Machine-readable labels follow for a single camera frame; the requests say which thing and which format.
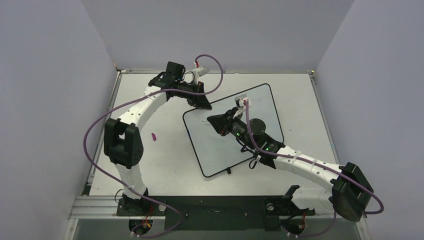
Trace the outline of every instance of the wall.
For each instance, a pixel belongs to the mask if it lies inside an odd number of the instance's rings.
[[[377,240],[424,235],[423,9],[356,0],[316,70],[340,161],[358,164],[385,203],[369,216]]]
[[[1,239],[62,239],[115,77],[79,0],[1,1]]]
[[[209,53],[260,73],[316,69],[353,2],[82,0],[119,69],[191,68]]]

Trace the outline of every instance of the purple cable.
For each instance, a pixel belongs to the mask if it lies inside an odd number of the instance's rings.
[[[291,232],[289,232],[289,231],[287,231],[287,229],[282,225],[282,229],[284,229],[284,231],[286,231],[286,232],[288,232],[288,234],[290,235],[290,236],[292,236],[292,237],[298,237],[298,238],[309,238],[309,237],[317,237],[317,236],[320,236],[320,235],[323,235],[323,234],[325,234],[326,232],[328,232],[328,231],[330,231],[330,229],[332,229],[333,227],[334,227],[334,225],[336,225],[336,212],[334,211],[334,217],[333,217],[333,219],[332,219],[332,222],[331,222],[331,224],[330,224],[330,226],[328,226],[326,229],[324,229],[322,232],[318,232],[318,233],[311,233],[311,234],[305,234],[305,235],[296,235],[296,234],[293,234],[293,233],[291,233]]]
[[[249,101],[246,101],[245,103],[244,103],[244,105],[246,105],[246,106],[249,106]],[[248,132],[248,135],[249,135],[249,138],[250,138],[250,141],[252,142],[252,144],[253,144],[253,146],[254,146],[254,148],[256,149],[256,150],[258,150],[260,153],[263,153],[263,154],[268,154],[268,155],[271,155],[271,156],[276,156],[276,157],[283,157],[283,158],[289,158],[289,159],[293,159],[295,156],[291,156],[291,155],[285,155],[285,154],[278,154],[278,153],[274,153],[274,152],[270,152],[270,151],[265,151],[265,150],[262,150],[257,144],[256,144],[256,142],[255,142],[255,140],[254,140],[254,138],[253,138],[253,133],[252,133],[252,129],[251,129],[251,125],[249,124],[249,107],[246,107],[246,126],[247,126],[247,132]],[[314,162],[313,161],[311,161],[311,160],[309,160],[309,159],[306,159],[306,158],[303,158],[303,157],[297,157],[296,158],[297,160],[301,160],[301,161],[304,161],[304,162],[307,162],[307,163],[309,163],[309,164],[313,164]],[[322,169],[325,169],[325,170],[328,170],[328,171],[330,171],[330,172],[332,172],[332,173],[335,173],[335,174],[337,174],[337,175],[339,175],[340,177],[342,177],[342,178],[344,178],[344,179],[346,179],[346,180],[348,180],[349,182],[351,182],[352,184],[354,184],[355,186],[357,186],[358,188],[360,188],[361,190],[363,190],[364,192],[366,192],[367,194],[369,194],[371,197],[373,197],[377,202],[378,202],[378,204],[380,205],[380,209],[379,210],[377,210],[377,211],[366,211],[365,212],[365,214],[370,214],[370,215],[372,215],[372,214],[380,214],[380,213],[382,213],[383,211],[384,211],[384,205],[383,205],[383,202],[380,200],[380,198],[378,198],[373,192],[371,192],[370,190],[368,190],[366,187],[364,187],[364,186],[362,186],[361,184],[359,184],[359,183],[357,183],[355,180],[353,180],[352,178],[350,178],[350,177],[348,177],[348,176],[346,176],[345,174],[343,174],[343,173],[341,173],[341,172],[338,172],[338,171],[336,171],[336,170],[334,170],[334,169],[332,169],[332,168],[329,168],[329,167],[327,167],[327,166],[325,166],[325,165],[322,165],[322,164],[319,164],[319,163],[315,163],[315,166],[318,166],[318,167],[320,167],[320,168],[322,168]],[[328,230],[330,230],[330,229],[326,229],[326,230],[324,230],[323,232],[320,232],[320,233],[317,233],[318,235],[321,235],[321,234],[324,234],[324,233],[326,233]]]
[[[210,90],[210,91],[208,91],[208,92],[205,92],[205,93],[189,92],[189,91],[184,91],[184,90],[179,90],[179,89],[161,89],[161,90],[158,90],[158,91],[152,92],[152,93],[150,93],[150,94],[148,94],[148,95],[145,95],[145,96],[143,96],[143,97],[140,97],[140,98],[138,98],[138,99],[135,99],[135,100],[132,100],[132,101],[129,101],[129,102],[123,103],[123,104],[121,104],[121,105],[119,105],[119,106],[117,106],[117,107],[114,107],[114,108],[110,109],[110,110],[109,110],[109,111],[107,111],[105,114],[103,114],[102,116],[100,116],[99,118],[97,118],[97,119],[96,119],[96,120],[95,120],[95,121],[94,121],[94,122],[90,125],[90,127],[88,127],[87,131],[85,132],[84,139],[83,139],[83,141],[82,141],[82,146],[83,146],[83,148],[84,148],[85,156],[87,157],[87,159],[90,161],[90,163],[91,163],[91,164],[92,164],[92,165],[93,165],[96,169],[98,169],[100,172],[104,173],[106,176],[110,177],[111,179],[113,179],[113,180],[117,181],[118,183],[122,184],[124,187],[126,187],[126,188],[127,188],[130,192],[132,192],[133,194],[135,194],[135,195],[137,195],[137,196],[139,196],[139,197],[141,197],[141,198],[143,198],[143,199],[145,199],[145,200],[148,200],[148,201],[150,201],[150,202],[152,202],[152,203],[163,205],[163,206],[165,206],[165,207],[167,207],[167,208],[171,209],[172,211],[176,212],[176,213],[180,216],[180,218],[179,218],[178,222],[177,222],[175,225],[173,225],[173,226],[171,226],[170,228],[168,228],[168,229],[164,230],[163,232],[156,233],[156,234],[152,234],[152,235],[150,235],[150,236],[140,236],[141,238],[154,238],[154,237],[157,237],[157,236],[163,235],[163,234],[165,234],[165,233],[167,233],[167,232],[169,232],[169,231],[173,230],[174,228],[176,228],[178,225],[180,225],[180,224],[181,224],[182,219],[183,219],[183,215],[182,215],[182,214],[181,214],[181,212],[179,212],[177,209],[173,208],[172,206],[170,206],[170,205],[168,205],[168,204],[165,204],[165,203],[163,203],[163,202],[160,202],[160,201],[158,201],[158,200],[155,200],[155,199],[153,199],[153,198],[150,198],[150,197],[148,197],[148,196],[144,196],[144,195],[142,195],[142,194],[140,194],[140,193],[136,192],[136,191],[135,191],[135,190],[133,190],[130,186],[128,186],[125,182],[123,182],[123,181],[122,181],[122,180],[120,180],[119,178],[117,178],[117,177],[113,176],[112,174],[110,174],[109,172],[107,172],[106,170],[104,170],[103,168],[101,168],[99,165],[97,165],[97,163],[95,163],[95,162],[94,162],[94,160],[90,157],[90,154],[89,154],[89,152],[88,152],[88,150],[87,150],[87,138],[88,138],[88,136],[89,136],[90,131],[93,129],[93,127],[94,127],[94,126],[95,126],[98,122],[100,122],[100,121],[101,121],[104,117],[106,117],[107,115],[109,115],[110,113],[112,113],[112,112],[114,112],[114,111],[116,111],[116,110],[118,110],[118,109],[120,109],[120,108],[123,108],[123,107],[125,107],[125,106],[131,105],[131,104],[134,104],[134,103],[137,103],[137,102],[141,102],[141,101],[145,100],[146,98],[151,97],[151,96],[153,96],[153,95],[156,95],[156,94],[159,94],[159,93],[164,93],[164,92],[178,92],[178,93],[191,94],[191,95],[196,95],[196,96],[203,96],[203,95],[208,95],[208,94],[211,94],[211,93],[215,92],[215,91],[216,91],[216,90],[217,90],[217,89],[221,86],[221,84],[222,84],[222,82],[223,82],[223,79],[224,79],[224,69],[223,69],[223,67],[221,66],[220,62],[219,62],[219,61],[218,61],[215,57],[213,57],[213,56],[211,56],[211,55],[209,55],[209,54],[200,54],[199,56],[197,56],[197,57],[195,58],[195,60],[194,60],[194,61],[197,63],[197,61],[198,61],[198,59],[199,59],[200,57],[208,57],[208,58],[211,58],[211,59],[213,59],[213,60],[214,60],[214,61],[218,64],[218,66],[219,66],[219,70],[221,71],[221,79],[219,80],[218,85],[216,85],[216,87],[215,87],[214,89],[212,89],[212,90]],[[136,230],[138,227],[140,227],[140,226],[141,226],[141,224],[139,224],[139,225],[135,226],[134,228],[132,228],[132,230],[131,230],[131,231],[135,233],[135,230]]]

